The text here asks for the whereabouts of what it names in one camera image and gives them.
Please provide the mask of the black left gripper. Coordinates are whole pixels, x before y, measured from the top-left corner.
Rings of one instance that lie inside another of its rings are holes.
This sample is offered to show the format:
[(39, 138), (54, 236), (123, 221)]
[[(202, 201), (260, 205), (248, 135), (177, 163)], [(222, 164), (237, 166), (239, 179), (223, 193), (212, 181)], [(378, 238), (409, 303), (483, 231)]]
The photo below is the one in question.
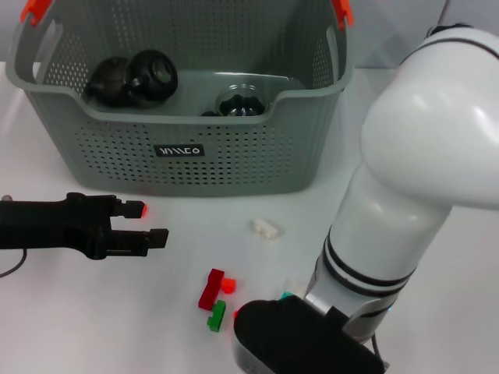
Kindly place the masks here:
[(2, 249), (75, 249), (89, 259), (145, 257), (163, 249), (168, 229), (111, 231), (111, 218), (142, 218), (147, 205), (113, 195), (70, 192), (56, 202), (1, 202)]

